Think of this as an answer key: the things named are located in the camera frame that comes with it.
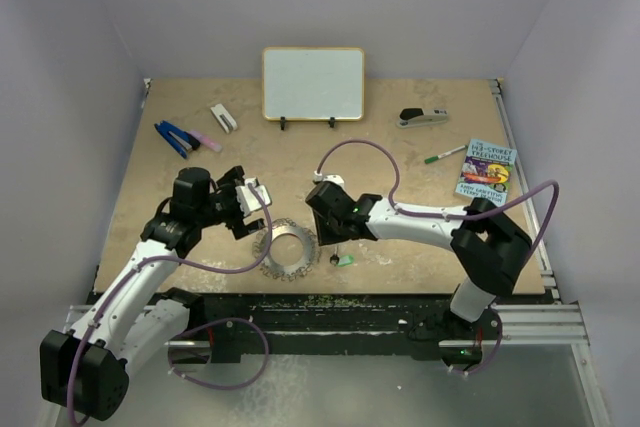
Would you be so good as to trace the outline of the large metal key ring disc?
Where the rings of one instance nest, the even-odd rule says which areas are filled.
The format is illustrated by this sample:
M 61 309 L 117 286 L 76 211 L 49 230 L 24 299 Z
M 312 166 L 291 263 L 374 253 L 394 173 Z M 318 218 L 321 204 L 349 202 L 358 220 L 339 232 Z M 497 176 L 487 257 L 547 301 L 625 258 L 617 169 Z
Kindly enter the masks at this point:
M 271 279 L 292 282 L 307 275 L 318 262 L 316 235 L 289 218 L 273 222 L 272 243 L 259 270 Z

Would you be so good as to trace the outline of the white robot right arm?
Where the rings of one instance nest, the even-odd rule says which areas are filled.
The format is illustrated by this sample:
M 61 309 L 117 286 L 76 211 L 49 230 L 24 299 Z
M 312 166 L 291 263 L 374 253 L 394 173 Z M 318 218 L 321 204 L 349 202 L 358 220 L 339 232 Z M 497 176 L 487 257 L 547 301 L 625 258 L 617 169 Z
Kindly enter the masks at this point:
M 482 198 L 450 208 L 394 205 L 377 194 L 354 200 L 339 184 L 323 180 L 315 184 L 305 203 L 322 246 L 401 240 L 454 253 L 466 278 L 450 300 L 444 323 L 456 338 L 469 337 L 479 328 L 485 309 L 513 292 L 533 246 L 519 225 Z

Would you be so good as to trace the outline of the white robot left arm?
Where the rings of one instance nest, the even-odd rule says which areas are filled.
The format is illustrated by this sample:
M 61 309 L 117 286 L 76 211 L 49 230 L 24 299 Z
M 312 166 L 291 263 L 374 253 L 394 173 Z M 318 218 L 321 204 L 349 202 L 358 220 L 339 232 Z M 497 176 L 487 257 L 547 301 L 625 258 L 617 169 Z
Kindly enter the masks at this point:
M 196 267 L 188 254 L 204 229 L 223 225 L 242 239 L 270 230 L 272 200 L 265 185 L 236 166 L 218 180 L 204 168 L 179 171 L 172 194 L 160 202 L 113 283 L 66 331 L 50 331 L 39 347 L 44 400 L 70 415 L 104 421 L 119 408 L 139 368 L 167 341 L 194 339 L 209 328 L 204 300 L 178 288 L 148 303 L 180 265 Z

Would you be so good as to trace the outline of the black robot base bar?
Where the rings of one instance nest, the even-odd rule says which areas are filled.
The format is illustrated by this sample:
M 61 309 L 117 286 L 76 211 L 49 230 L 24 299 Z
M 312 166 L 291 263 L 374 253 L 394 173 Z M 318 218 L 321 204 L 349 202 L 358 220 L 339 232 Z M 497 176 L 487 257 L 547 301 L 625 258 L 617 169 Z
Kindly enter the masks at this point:
M 449 300 L 428 294 L 188 294 L 163 299 L 190 307 L 185 333 L 169 346 L 200 359 L 234 363 L 244 355 L 407 356 L 419 361 L 477 364 L 500 339 L 499 316 L 485 311 L 468 323 Z

